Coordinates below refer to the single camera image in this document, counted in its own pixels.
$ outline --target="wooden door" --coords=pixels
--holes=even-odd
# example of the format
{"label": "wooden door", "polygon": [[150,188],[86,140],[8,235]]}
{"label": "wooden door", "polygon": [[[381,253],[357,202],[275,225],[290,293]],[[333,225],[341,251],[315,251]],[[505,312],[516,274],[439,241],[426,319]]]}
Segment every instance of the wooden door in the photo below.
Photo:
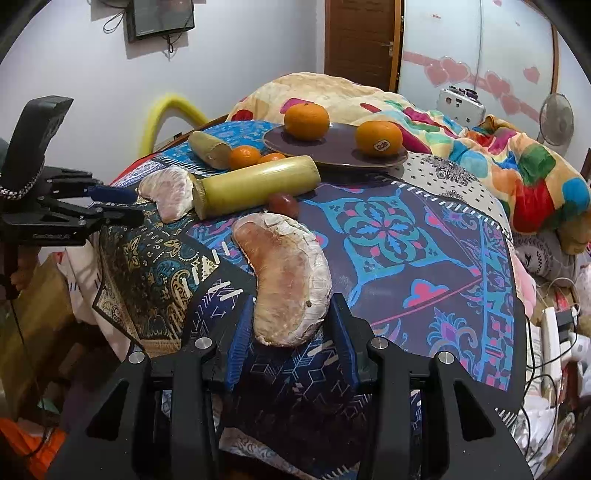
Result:
{"label": "wooden door", "polygon": [[328,75],[395,90],[402,0],[326,0]]}

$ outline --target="fruit sticker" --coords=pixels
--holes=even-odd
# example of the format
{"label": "fruit sticker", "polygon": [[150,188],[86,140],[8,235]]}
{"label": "fruit sticker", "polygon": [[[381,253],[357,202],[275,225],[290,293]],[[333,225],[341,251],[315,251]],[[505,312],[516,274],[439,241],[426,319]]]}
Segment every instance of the fruit sticker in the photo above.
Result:
{"label": "fruit sticker", "polygon": [[374,149],[378,152],[383,152],[390,148],[390,142],[388,140],[380,140],[376,144],[374,144]]}

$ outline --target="round plate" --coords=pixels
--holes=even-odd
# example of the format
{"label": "round plate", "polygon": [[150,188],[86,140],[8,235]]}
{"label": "round plate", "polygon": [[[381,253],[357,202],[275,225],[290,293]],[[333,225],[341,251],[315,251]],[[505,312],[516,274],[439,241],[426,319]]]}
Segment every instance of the round plate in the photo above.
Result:
{"label": "round plate", "polygon": [[289,157],[309,155],[317,164],[331,167],[386,170],[408,158],[404,147],[396,155],[389,157],[373,158],[362,154],[357,150],[355,130],[357,127],[353,125],[331,123],[324,138],[304,142],[286,133],[281,125],[269,130],[263,137],[263,142],[267,148]]}

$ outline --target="orange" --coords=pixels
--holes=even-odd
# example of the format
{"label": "orange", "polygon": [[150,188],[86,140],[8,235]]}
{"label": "orange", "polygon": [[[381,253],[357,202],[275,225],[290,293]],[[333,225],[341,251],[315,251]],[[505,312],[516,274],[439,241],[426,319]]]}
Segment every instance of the orange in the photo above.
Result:
{"label": "orange", "polygon": [[316,103],[298,103],[289,107],[283,121],[287,133],[308,142],[321,139],[330,127],[328,112]]}
{"label": "orange", "polygon": [[357,127],[355,141],[369,157],[388,157],[402,147],[402,132],[392,122],[370,120]]}
{"label": "orange", "polygon": [[285,155],[283,153],[273,152],[273,153],[269,153],[269,154],[265,155],[264,157],[261,157],[261,159],[259,160],[259,163],[265,163],[268,161],[275,161],[275,160],[282,160],[283,158],[285,158]]}
{"label": "orange", "polygon": [[230,170],[256,165],[261,159],[261,152],[250,145],[236,147],[230,153]]}

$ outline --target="power strip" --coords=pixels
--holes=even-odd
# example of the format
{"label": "power strip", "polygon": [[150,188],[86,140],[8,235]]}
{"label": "power strip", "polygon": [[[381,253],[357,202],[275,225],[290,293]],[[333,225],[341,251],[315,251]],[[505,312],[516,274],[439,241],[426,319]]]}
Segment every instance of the power strip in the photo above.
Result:
{"label": "power strip", "polygon": [[[562,377],[562,368],[560,365],[560,340],[558,339],[558,323],[556,322],[556,310],[554,307],[548,307],[544,310],[542,316],[542,357],[544,366],[542,372],[549,375],[558,391],[560,391],[560,379]],[[554,387],[548,377],[544,377],[545,398],[550,405],[555,402]]]}

